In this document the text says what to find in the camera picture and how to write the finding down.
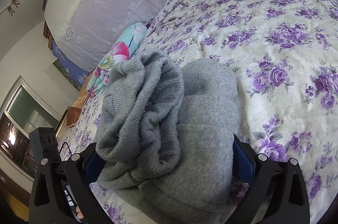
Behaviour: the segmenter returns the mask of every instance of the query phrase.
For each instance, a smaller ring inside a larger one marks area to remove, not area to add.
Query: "gray knit fabric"
[[[108,161],[102,184],[127,188],[173,170],[180,158],[176,124],[183,95],[181,70],[160,50],[114,65],[95,137],[98,155]]]
[[[172,172],[120,188],[118,194],[158,224],[213,224],[225,209],[232,177],[236,77],[209,59],[187,64],[182,74],[180,161]]]

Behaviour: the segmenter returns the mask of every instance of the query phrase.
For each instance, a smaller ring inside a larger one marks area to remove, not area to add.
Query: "wooden floor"
[[[1,191],[16,216],[28,221],[29,208],[12,196],[4,187],[1,188]]]

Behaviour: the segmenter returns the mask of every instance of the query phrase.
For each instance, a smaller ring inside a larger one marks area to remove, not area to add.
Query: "metal bolt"
[[[78,154],[78,153],[75,153],[75,154],[73,154],[72,156],[71,156],[71,158],[70,159],[72,159],[73,161],[77,161],[77,160],[79,160],[80,159],[80,154]]]
[[[297,165],[297,164],[298,164],[298,161],[297,161],[297,159],[295,159],[295,158],[291,158],[291,159],[290,159],[290,163],[291,163],[292,165]]]
[[[260,153],[258,154],[258,159],[261,161],[265,161],[266,159],[268,159],[268,157],[265,154]]]
[[[48,163],[48,159],[44,158],[41,160],[41,165],[46,165]]]

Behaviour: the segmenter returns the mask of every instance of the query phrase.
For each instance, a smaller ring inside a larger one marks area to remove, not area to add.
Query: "floral bedsheet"
[[[140,51],[159,48],[180,67],[207,57],[233,69],[237,133],[273,160],[295,157],[303,171],[311,223],[338,192],[338,0],[168,0]],[[83,150],[102,105],[90,98],[62,141]],[[63,158],[69,156],[66,151]],[[115,223],[153,223],[97,184],[92,190]],[[227,219],[247,190],[234,179]],[[257,219],[264,213],[264,206]]]

